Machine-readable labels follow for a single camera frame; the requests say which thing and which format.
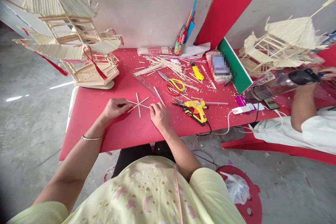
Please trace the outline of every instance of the person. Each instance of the person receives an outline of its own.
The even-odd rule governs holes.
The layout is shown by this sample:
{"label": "person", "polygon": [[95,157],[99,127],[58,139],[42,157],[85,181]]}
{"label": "person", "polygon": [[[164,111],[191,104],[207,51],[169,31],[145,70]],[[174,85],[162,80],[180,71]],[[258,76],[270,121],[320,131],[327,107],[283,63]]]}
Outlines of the person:
{"label": "person", "polygon": [[[336,67],[324,68],[319,72],[329,72],[323,78],[336,77]],[[316,85],[317,83],[302,86],[295,91],[291,116],[259,122],[253,129],[255,138],[336,155],[336,106],[316,111]],[[282,120],[283,126],[276,130]]]}
{"label": "person", "polygon": [[139,158],[134,151],[138,146],[121,150],[113,178],[70,214],[98,157],[106,126],[131,106],[124,98],[110,99],[33,205],[9,223],[245,223],[222,177],[202,168],[170,126],[162,103],[151,104],[149,113],[171,159],[146,151]]}

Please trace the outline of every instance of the plastic bag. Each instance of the plastic bag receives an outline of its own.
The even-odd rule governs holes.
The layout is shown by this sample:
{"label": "plastic bag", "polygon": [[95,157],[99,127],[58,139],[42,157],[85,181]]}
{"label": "plastic bag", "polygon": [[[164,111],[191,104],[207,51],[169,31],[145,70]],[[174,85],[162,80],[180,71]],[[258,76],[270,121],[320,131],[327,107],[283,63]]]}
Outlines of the plastic bag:
{"label": "plastic bag", "polygon": [[246,180],[236,174],[231,175],[222,171],[220,173],[227,176],[225,185],[234,204],[244,205],[250,195],[250,188]]}

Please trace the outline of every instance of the sleeve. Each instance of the sleeve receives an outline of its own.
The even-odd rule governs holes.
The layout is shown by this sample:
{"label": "sleeve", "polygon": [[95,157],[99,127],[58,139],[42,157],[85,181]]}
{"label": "sleeve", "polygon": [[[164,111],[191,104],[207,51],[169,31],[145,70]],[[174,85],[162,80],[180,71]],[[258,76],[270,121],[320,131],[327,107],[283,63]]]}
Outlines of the sleeve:
{"label": "sleeve", "polygon": [[189,185],[214,223],[245,223],[229,196],[223,178],[217,172],[209,168],[197,169],[192,174]]}
{"label": "sleeve", "polygon": [[10,224],[61,224],[69,216],[63,203],[51,201],[33,205],[8,221]]}
{"label": "sleeve", "polygon": [[304,141],[316,147],[328,148],[331,152],[336,151],[336,111],[325,111],[322,115],[311,117],[301,128]]}

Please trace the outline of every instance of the white shirt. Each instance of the white shirt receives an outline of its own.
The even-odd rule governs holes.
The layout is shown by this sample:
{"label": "white shirt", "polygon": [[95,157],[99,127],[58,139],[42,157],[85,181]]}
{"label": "white shirt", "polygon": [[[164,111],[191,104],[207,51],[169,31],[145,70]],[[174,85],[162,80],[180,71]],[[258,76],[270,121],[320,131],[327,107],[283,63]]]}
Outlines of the white shirt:
{"label": "white shirt", "polygon": [[318,111],[317,114],[301,125],[302,133],[293,129],[290,116],[283,118],[283,126],[279,130],[263,130],[281,122],[280,118],[275,118],[259,122],[253,133],[255,138],[268,143],[310,148],[336,155],[336,111]]}

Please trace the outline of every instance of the cross of sticks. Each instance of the cross of sticks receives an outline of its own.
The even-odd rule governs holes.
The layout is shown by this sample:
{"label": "cross of sticks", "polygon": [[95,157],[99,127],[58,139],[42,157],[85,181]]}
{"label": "cross of sticks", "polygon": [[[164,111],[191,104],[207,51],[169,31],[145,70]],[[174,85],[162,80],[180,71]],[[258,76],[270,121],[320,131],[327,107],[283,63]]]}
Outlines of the cross of sticks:
{"label": "cross of sticks", "polygon": [[130,103],[134,103],[134,104],[136,104],[136,105],[135,105],[132,109],[128,110],[127,113],[131,112],[133,109],[135,109],[136,107],[138,107],[138,108],[139,108],[139,117],[141,118],[141,114],[140,114],[140,106],[146,107],[146,108],[148,108],[148,109],[149,109],[149,107],[147,107],[147,106],[145,106],[145,105],[142,105],[142,103],[143,103],[145,100],[143,100],[142,102],[139,102],[138,93],[136,93],[136,99],[138,100],[138,103],[135,103],[135,102],[133,102],[133,101],[128,101],[128,102],[130,102]]}

